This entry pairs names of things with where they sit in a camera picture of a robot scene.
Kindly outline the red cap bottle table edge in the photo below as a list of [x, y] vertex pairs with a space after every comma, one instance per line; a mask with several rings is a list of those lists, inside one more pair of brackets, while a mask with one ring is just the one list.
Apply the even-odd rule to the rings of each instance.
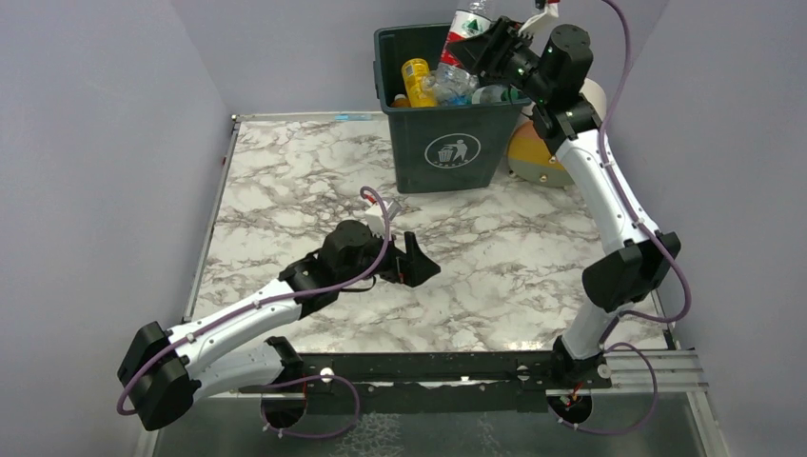
[[496, 1], [462, 0], [459, 2], [440, 58], [441, 65], [459, 67], [459, 61], [449, 52], [448, 45], [463, 39], [472, 38], [490, 29]]

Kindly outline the small clear water bottle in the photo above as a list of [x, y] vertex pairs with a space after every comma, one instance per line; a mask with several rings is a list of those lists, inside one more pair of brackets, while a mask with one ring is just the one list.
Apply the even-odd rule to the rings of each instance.
[[423, 78], [423, 85], [435, 96], [440, 106], [469, 105], [480, 81], [462, 68], [440, 63]]

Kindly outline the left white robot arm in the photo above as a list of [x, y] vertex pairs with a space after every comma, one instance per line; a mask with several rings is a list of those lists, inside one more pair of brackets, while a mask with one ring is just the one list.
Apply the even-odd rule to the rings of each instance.
[[164, 329], [140, 327], [117, 370], [124, 388], [121, 415], [137, 416], [144, 429], [168, 426], [207, 396], [272, 383], [301, 363], [284, 338], [262, 348], [242, 345], [272, 329], [306, 318], [334, 303], [354, 281], [379, 277], [415, 288], [440, 273], [416, 235], [404, 248], [386, 232], [356, 220], [342, 221], [320, 248], [286, 267], [242, 301], [194, 322]]

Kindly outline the orange label bottle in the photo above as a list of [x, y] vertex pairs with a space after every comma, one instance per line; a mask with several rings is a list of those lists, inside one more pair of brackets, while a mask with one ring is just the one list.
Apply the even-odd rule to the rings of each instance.
[[394, 109], [410, 108], [411, 103], [409, 101], [409, 98], [405, 94], [400, 93], [396, 94], [393, 97], [393, 101], [390, 103], [390, 107]]

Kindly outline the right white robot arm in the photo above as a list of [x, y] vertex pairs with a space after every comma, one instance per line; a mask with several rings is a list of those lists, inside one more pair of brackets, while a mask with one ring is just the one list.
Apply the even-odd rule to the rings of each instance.
[[594, 60], [588, 33], [559, 25], [536, 54], [518, 28], [501, 17], [488, 31], [450, 43], [446, 50], [469, 73], [507, 83], [533, 102], [536, 133], [571, 176], [600, 232], [604, 255], [583, 270], [586, 298], [550, 358], [553, 378], [571, 385], [597, 368], [600, 344], [618, 317], [660, 285], [680, 240], [674, 232], [661, 232], [639, 209], [600, 117], [581, 92]]

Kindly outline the clear bottle green white label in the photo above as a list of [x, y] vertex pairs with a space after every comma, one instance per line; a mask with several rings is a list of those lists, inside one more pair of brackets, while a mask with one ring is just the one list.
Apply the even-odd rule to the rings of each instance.
[[521, 92], [506, 85], [489, 85], [476, 89], [471, 95], [472, 105], [512, 103], [522, 99]]

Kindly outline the yellow juice bottle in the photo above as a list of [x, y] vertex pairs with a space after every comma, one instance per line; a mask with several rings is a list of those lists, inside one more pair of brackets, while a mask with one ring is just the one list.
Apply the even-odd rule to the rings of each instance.
[[406, 61], [401, 68], [406, 96], [412, 108], [435, 108], [436, 96], [428, 83], [431, 76], [428, 63], [422, 58]]

